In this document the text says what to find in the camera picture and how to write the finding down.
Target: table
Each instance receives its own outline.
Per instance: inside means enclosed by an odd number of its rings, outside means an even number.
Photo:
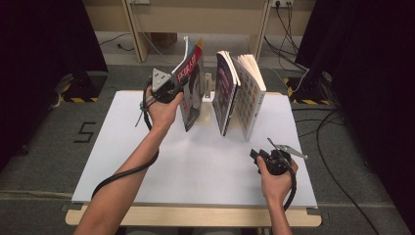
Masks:
[[[147,134],[144,122],[134,127],[141,99],[140,91],[116,92],[73,194],[72,201],[84,206],[80,211],[69,210],[68,224],[79,222],[96,185],[110,176]],[[187,133],[179,109],[177,112],[176,122],[161,144],[159,159],[148,170],[121,225],[270,226],[260,176],[249,152],[251,148],[271,150],[266,137],[300,150],[288,98],[265,96],[249,142],[235,118],[227,135],[220,136],[209,102],[204,103],[203,118]],[[314,214],[317,203],[304,160],[293,158],[300,167],[298,191],[287,218],[291,226],[318,226],[321,216]]]
[[[251,54],[258,59],[271,8],[269,0],[131,2],[122,0],[139,62],[146,61],[151,46],[143,32],[245,34]]]

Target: gray carpet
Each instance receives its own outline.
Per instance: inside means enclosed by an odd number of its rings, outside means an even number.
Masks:
[[[156,68],[161,71],[172,70],[172,67]],[[152,69],[153,67],[109,66],[109,77],[98,102],[62,103],[48,114],[27,144],[28,154],[11,158],[0,174],[0,234],[73,232],[74,227],[65,223],[66,213],[62,206],[70,201],[69,195],[76,187],[112,99],[117,90],[143,89],[143,82]],[[215,74],[214,68],[207,68],[207,71]],[[261,71],[268,91],[287,93],[284,83],[273,71]],[[282,77],[299,75],[297,72],[279,72]],[[293,104],[292,107],[335,108],[333,105],[298,104]],[[341,112],[336,112],[332,115],[334,119],[320,129],[322,158],[315,130],[330,111],[294,110],[293,113],[298,122],[302,150],[309,155],[306,164],[323,217],[319,227],[294,228],[295,234],[375,234],[362,213],[336,184],[328,168],[381,234],[410,234],[377,175],[366,165],[346,117]],[[88,139],[88,135],[78,134],[85,122],[95,122],[85,125],[83,129],[93,132],[91,140],[88,143],[74,143]],[[22,191],[68,195],[59,197],[60,195],[43,193],[33,196]]]

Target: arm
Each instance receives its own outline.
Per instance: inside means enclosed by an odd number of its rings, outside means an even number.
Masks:
[[[291,175],[285,172],[281,175],[272,175],[268,172],[263,158],[256,158],[261,172],[262,193],[265,196],[271,216],[272,231],[274,235],[293,234],[284,212],[284,199],[291,190]],[[297,172],[298,166],[291,160],[291,168]]]
[[[116,173],[143,165],[154,156],[174,123],[176,109],[182,98],[183,94],[179,93],[169,104],[156,102],[150,106],[152,130]],[[89,204],[74,234],[115,234],[131,207],[146,172],[144,169],[101,188]]]

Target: forearm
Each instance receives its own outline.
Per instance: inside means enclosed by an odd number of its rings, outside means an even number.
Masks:
[[[168,128],[153,128],[116,171],[123,172],[149,162]],[[141,186],[147,170],[122,177],[100,189],[88,206],[75,234],[115,234]]]
[[[281,204],[268,203],[269,214],[271,216],[273,235],[293,234],[290,224],[285,215],[284,207]]]

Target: black curtain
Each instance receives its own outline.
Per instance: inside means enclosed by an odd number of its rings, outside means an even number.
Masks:
[[[357,7],[342,39],[323,45],[345,4]],[[317,0],[297,62],[307,67],[325,62],[318,66],[332,75],[367,162],[415,234],[414,40],[415,1]],[[327,46],[335,52],[316,60]]]
[[[82,1],[0,6],[1,170],[30,139],[65,75],[108,69]]]

